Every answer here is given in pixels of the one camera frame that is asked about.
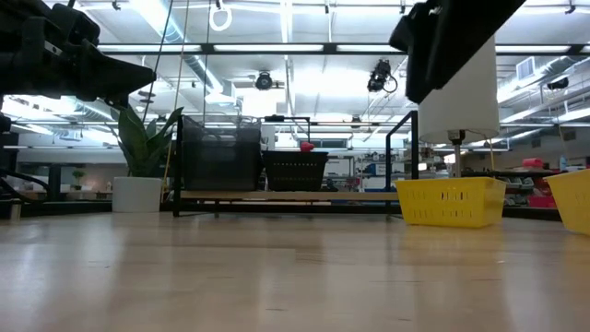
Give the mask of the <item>yellow mesh plastic basket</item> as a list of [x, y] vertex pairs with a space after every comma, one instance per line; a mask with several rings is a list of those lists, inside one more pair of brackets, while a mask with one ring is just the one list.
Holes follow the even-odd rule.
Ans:
[[568, 231], [590, 236], [590, 169], [545, 178]]
[[506, 183], [489, 177], [395, 183], [408, 225], [484, 228], [502, 220]]

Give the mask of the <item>snake plant in white pot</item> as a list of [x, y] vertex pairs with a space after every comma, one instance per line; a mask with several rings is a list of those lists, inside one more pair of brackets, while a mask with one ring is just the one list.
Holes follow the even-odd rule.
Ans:
[[117, 129], [111, 129], [123, 152], [129, 174], [115, 177], [112, 191], [112, 211], [116, 213], [156, 213], [160, 208], [162, 181], [155, 176], [160, 159], [170, 146], [171, 127], [177, 123], [183, 107], [174, 110], [158, 129], [158, 120], [145, 124], [129, 108], [115, 112]]

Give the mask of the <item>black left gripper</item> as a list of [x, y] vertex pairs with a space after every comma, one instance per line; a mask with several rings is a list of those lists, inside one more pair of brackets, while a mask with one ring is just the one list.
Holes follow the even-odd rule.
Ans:
[[71, 43], [47, 18], [28, 18], [21, 26], [18, 93], [55, 99], [68, 95], [83, 101], [100, 98], [115, 108], [127, 108], [129, 96], [157, 78], [149, 67], [97, 51], [92, 56], [90, 87], [92, 47], [86, 40], [81, 44]]

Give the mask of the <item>black mesh plastic basket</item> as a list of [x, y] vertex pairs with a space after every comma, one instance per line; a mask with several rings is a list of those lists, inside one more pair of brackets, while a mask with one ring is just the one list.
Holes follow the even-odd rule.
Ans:
[[281, 151], [281, 150], [267, 150], [262, 152], [264, 160], [274, 161], [314, 161], [326, 160], [327, 152], [303, 152], [303, 151]]
[[326, 160], [264, 160], [268, 187], [275, 192], [316, 192], [324, 179]]

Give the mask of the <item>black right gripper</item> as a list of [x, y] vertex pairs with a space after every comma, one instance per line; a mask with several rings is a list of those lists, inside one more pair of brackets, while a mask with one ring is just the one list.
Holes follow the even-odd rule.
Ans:
[[[473, 44], [493, 35], [525, 0], [442, 0], [437, 26], [431, 42], [434, 45]], [[459, 46], [427, 48], [413, 45], [407, 49], [406, 97], [422, 101], [435, 89], [442, 89], [477, 49]]]

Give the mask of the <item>white shade table lamp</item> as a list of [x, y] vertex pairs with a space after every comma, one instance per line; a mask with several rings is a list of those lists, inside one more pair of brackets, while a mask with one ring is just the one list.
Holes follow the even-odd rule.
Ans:
[[462, 171], [461, 146], [499, 134], [495, 38], [490, 37], [442, 89], [419, 105], [419, 140], [454, 148], [454, 177]]

